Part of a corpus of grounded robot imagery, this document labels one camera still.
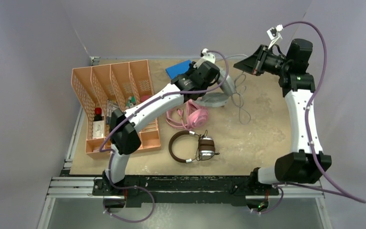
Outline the grey over-ear headphones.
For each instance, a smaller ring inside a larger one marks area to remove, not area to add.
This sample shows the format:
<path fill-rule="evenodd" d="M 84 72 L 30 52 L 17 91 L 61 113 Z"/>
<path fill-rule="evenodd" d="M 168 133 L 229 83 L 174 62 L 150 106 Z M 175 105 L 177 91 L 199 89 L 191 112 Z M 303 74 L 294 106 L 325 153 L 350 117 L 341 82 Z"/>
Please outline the grey over-ear headphones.
<path fill-rule="evenodd" d="M 204 107 L 217 108 L 223 107 L 231 100 L 234 106 L 239 109 L 239 122 L 243 125 L 248 124 L 251 120 L 251 115 L 243 108 L 243 93 L 246 91 L 246 86 L 239 88 L 245 79 L 246 75 L 244 72 L 240 73 L 235 79 L 228 75 L 224 83 L 220 86 L 221 92 L 212 91 L 206 93 L 204 96 L 197 99 L 195 103 Z"/>

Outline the pink wired headphones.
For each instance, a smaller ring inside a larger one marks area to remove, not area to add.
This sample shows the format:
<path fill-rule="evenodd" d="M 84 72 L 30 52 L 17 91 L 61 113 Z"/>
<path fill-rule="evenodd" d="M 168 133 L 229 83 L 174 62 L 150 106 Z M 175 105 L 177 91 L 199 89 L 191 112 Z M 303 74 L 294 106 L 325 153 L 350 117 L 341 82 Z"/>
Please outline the pink wired headphones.
<path fill-rule="evenodd" d="M 166 112 L 166 122 L 173 128 L 192 130 L 205 125 L 209 112 L 206 107 L 198 105 L 194 100 L 189 100 L 184 109 L 171 109 Z M 176 111 L 180 121 L 172 119 L 173 112 Z"/>

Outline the brown on-ear headphones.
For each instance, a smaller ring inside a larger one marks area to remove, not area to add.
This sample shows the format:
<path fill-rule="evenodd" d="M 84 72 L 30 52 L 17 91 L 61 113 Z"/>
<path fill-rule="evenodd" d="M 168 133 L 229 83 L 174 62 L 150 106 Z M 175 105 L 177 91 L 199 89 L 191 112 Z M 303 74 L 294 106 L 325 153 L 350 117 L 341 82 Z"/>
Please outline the brown on-ear headphones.
<path fill-rule="evenodd" d="M 182 163 L 182 164 L 188 164 L 193 162 L 194 160 L 197 161 L 206 161 L 209 160 L 211 158 L 213 158 L 216 155 L 219 155 L 220 153 L 216 152 L 216 147 L 215 147 L 215 142 L 214 139 L 210 136 L 207 135 L 207 130 L 204 132 L 203 135 L 198 134 L 194 131 L 191 130 L 184 130 L 184 131 L 179 131 L 177 133 L 175 133 L 169 141 L 168 144 L 168 151 L 170 156 L 178 163 Z M 179 138 L 182 137 L 184 135 L 190 135 L 190 136 L 195 136 L 197 137 L 197 149 L 196 149 L 196 153 L 195 153 L 195 158 L 194 159 L 181 159 L 179 157 L 177 157 L 174 152 L 173 152 L 173 144 L 174 142 Z"/>

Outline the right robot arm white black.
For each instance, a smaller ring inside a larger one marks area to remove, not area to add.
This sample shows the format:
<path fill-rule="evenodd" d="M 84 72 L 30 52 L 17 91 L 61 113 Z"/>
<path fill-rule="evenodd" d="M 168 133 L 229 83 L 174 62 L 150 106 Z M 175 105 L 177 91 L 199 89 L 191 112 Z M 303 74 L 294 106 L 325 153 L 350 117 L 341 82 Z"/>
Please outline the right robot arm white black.
<path fill-rule="evenodd" d="M 323 153 L 315 124 L 315 81 L 306 71 L 312 51 L 310 41 L 294 39 L 285 55 L 276 55 L 266 45 L 260 45 L 253 55 L 234 64 L 234 68 L 255 76 L 277 75 L 290 116 L 290 152 L 278 158 L 272 167 L 255 170 L 257 176 L 248 182 L 254 194 L 266 190 L 267 184 L 314 184 L 332 164 L 331 156 Z"/>

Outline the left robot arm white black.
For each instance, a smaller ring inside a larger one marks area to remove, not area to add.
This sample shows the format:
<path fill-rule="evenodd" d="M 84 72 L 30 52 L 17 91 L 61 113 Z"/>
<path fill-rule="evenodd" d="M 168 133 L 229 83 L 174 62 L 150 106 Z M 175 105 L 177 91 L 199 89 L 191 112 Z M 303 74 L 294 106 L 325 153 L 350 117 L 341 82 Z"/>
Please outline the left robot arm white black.
<path fill-rule="evenodd" d="M 203 96 L 220 77 L 219 67 L 210 61 L 198 67 L 191 65 L 185 73 L 175 76 L 160 92 L 143 103 L 125 111 L 114 110 L 110 133 L 104 140 L 104 143 L 111 142 L 110 161 L 105 169 L 105 190 L 111 195 L 121 193 L 129 157 L 141 146 L 139 132 L 144 127 L 170 109 Z"/>

